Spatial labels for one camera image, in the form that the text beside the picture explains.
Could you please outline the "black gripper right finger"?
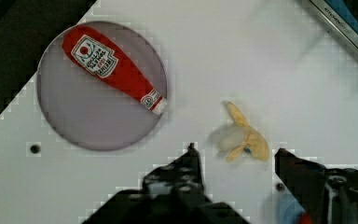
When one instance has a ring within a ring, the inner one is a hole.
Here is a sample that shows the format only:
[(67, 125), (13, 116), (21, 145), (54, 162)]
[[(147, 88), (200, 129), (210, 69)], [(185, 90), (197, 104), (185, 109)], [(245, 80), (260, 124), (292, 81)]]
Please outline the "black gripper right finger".
[(358, 170), (327, 168), (281, 148), (275, 174), (310, 217), (311, 224), (358, 224)]

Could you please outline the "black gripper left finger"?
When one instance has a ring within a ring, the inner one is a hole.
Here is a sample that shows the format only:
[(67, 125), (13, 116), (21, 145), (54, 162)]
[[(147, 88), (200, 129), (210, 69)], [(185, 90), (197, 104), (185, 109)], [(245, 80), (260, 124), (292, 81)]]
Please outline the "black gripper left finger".
[(147, 174), (140, 189), (116, 193), (82, 224), (249, 224), (227, 203), (205, 194), (200, 154), (184, 155)]

